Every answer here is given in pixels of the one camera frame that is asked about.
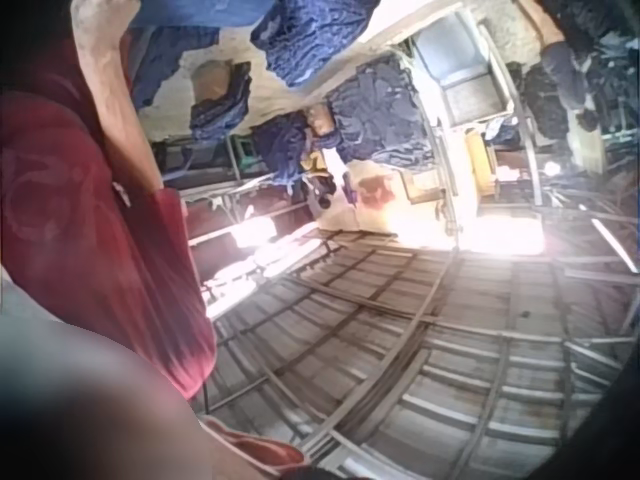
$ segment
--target red object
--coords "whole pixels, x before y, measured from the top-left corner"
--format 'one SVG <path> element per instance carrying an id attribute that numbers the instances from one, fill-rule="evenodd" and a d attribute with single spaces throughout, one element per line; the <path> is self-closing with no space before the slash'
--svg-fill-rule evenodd
<path id="1" fill-rule="evenodd" d="M 0 97 L 3 265 L 55 316 L 133 350 L 190 398 L 216 348 L 178 193 L 127 192 L 131 208 L 115 193 L 73 42 L 18 78 Z"/>
<path id="2" fill-rule="evenodd" d="M 283 474 L 308 463 L 304 454 L 288 443 L 232 430 L 208 415 L 202 415 L 200 420 L 225 442 L 250 457 L 252 465 L 262 473 L 268 474 L 269 470 L 275 470 Z"/>

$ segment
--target corrugated metal roof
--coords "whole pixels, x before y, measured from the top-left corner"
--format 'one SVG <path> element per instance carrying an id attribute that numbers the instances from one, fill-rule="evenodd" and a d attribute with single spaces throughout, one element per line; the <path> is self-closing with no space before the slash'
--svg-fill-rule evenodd
<path id="1" fill-rule="evenodd" d="M 232 428 L 338 473 L 522 477 L 566 441 L 631 349 L 611 324 L 624 318 L 619 292 L 566 277 L 558 259 L 412 250 L 362 233 L 326 246 L 215 322 L 207 391 Z"/>

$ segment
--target metal frame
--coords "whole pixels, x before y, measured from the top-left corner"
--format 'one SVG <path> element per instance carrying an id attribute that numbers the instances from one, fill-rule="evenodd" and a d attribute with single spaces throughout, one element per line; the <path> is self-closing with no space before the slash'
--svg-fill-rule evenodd
<path id="1" fill-rule="evenodd" d="M 230 334 L 221 336 L 218 348 L 241 351 L 251 369 L 241 372 L 243 380 L 234 381 L 233 387 L 216 391 L 209 387 L 207 392 L 209 411 L 216 415 L 228 414 L 234 405 L 237 405 L 234 408 L 240 405 L 249 408 L 246 406 L 262 402 L 264 408 L 274 412 L 273 421 L 291 432 L 291 439 L 314 463 L 346 472 L 349 468 L 344 462 L 362 461 L 379 469 L 381 476 L 391 475 L 394 470 L 397 478 L 428 476 L 405 470 L 388 457 L 388 453 L 372 450 L 365 444 L 388 428 L 385 425 L 390 416 L 400 411 L 471 432 L 462 453 L 445 475 L 448 478 L 468 476 L 469 469 L 477 468 L 473 460 L 481 455 L 479 446 L 485 437 L 557 446 L 572 433 L 574 411 L 595 404 L 622 368 L 619 349 L 629 350 L 636 341 L 632 336 L 607 333 L 590 336 L 572 330 L 576 328 L 576 321 L 598 322 L 598 315 L 594 315 L 587 304 L 566 297 L 566 284 L 581 285 L 575 284 L 571 269 L 570 275 L 566 275 L 566 267 L 588 265 L 602 269 L 618 264 L 617 257 L 594 255 L 591 250 L 586 250 L 585 256 L 500 257 L 457 251 L 443 256 L 442 252 L 402 247 L 392 237 L 360 233 L 355 238 L 345 238 L 348 235 L 351 234 L 338 232 L 330 238 L 324 234 L 307 235 L 308 238 L 323 237 L 326 251 L 265 284 L 227 313 L 226 318 L 219 319 L 220 328 Z M 506 328 L 461 323 L 462 318 L 447 308 L 455 301 L 456 289 L 461 288 L 458 284 L 462 280 L 468 284 L 465 269 L 479 268 L 478 262 L 488 266 L 494 260 L 509 262 L 512 269 Z M 426 291 L 420 306 L 414 310 L 390 303 L 387 295 L 402 294 L 407 282 L 422 285 L 423 281 L 416 278 L 434 273 L 432 266 L 425 270 L 423 265 L 437 265 L 439 274 L 435 280 L 424 283 L 422 288 L 426 287 Z M 375 274 L 358 285 L 358 292 L 373 293 L 353 293 L 346 287 L 371 268 L 383 268 L 381 271 L 387 272 Z M 515 324 L 514 319 L 524 308 L 519 304 L 522 289 L 529 285 L 528 276 L 523 272 L 531 268 L 546 272 L 545 278 L 551 279 L 553 296 L 545 298 L 558 312 L 558 333 L 523 332 Z M 598 278 L 612 275 L 602 270 L 597 273 Z M 317 275 L 322 275 L 321 281 L 315 280 Z M 598 279 L 590 279 L 577 288 L 591 288 L 592 282 Z M 465 291 L 482 294 L 488 288 L 489 292 L 491 287 L 485 283 L 483 280 L 477 286 L 467 286 Z M 603 288 L 603 292 L 607 292 L 612 287 Z M 407 300 L 415 298 L 415 293 L 409 290 L 404 290 L 404 294 Z M 280 306 L 268 307 L 264 303 L 267 300 Z M 255 317 L 248 310 L 251 308 L 261 311 L 263 316 Z M 314 313 L 318 308 L 325 314 Z M 304 333 L 306 328 L 317 333 L 308 336 Z M 377 332 L 371 339 L 384 338 L 384 344 L 360 336 L 357 333 L 360 329 Z M 274 335 L 286 340 L 291 350 L 271 345 Z M 328 342 L 332 342 L 331 349 L 337 348 L 335 342 L 344 345 L 341 348 L 354 349 L 357 352 L 354 355 L 370 359 L 373 366 L 367 370 L 344 363 L 342 357 L 330 353 L 333 350 L 327 350 Z M 492 347 L 496 344 L 499 345 L 497 351 Z M 534 346 L 531 353 L 526 353 Z M 559 357 L 536 356 L 535 351 L 540 348 L 549 352 L 557 350 Z M 488 380 L 450 370 L 437 362 L 436 353 L 493 365 L 493 377 Z M 241 363 L 237 355 L 233 361 L 237 365 Z M 336 380 L 340 377 L 341 382 L 353 386 L 343 397 L 329 394 L 323 389 L 323 383 L 317 383 L 306 373 L 313 364 L 322 365 L 320 372 L 334 372 Z M 221 368 L 223 372 L 214 375 L 229 375 L 228 367 L 221 365 Z M 513 384 L 507 378 L 511 368 L 558 375 L 561 388 L 558 391 Z M 484 395 L 480 415 L 469 415 L 422 398 L 416 391 L 418 379 Z M 558 428 L 536 429 L 496 421 L 493 417 L 499 399 L 557 409 Z M 304 416 L 302 424 L 291 420 L 294 411 Z"/>

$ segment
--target hanging clothes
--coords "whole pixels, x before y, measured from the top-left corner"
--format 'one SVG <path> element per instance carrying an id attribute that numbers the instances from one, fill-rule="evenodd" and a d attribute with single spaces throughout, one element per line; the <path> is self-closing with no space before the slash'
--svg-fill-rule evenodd
<path id="1" fill-rule="evenodd" d="M 133 50 L 142 30 L 132 32 Z M 148 107 L 160 90 L 162 82 L 180 69 L 182 54 L 189 50 L 208 48 L 218 43 L 220 30 L 210 27 L 159 27 L 148 39 L 146 51 L 133 77 L 133 105 L 136 110 Z"/>
<path id="2" fill-rule="evenodd" d="M 142 0 L 137 27 L 248 27 L 269 11 L 274 0 Z"/>
<path id="3" fill-rule="evenodd" d="M 277 0 L 251 33 L 288 87 L 311 79 L 367 28 L 380 0 Z"/>
<path id="4" fill-rule="evenodd" d="M 347 163 L 373 160 L 420 170 L 433 163 L 411 74 L 395 55 L 358 67 L 327 95 L 342 136 L 338 153 Z"/>
<path id="5" fill-rule="evenodd" d="M 278 115 L 253 127 L 253 145 L 276 185 L 288 185 L 300 179 L 302 160 L 307 144 L 307 120 L 301 112 Z"/>
<path id="6" fill-rule="evenodd" d="M 238 63 L 231 70 L 227 92 L 217 100 L 205 99 L 191 107 L 190 128 L 197 141 L 223 140 L 249 112 L 251 63 Z"/>

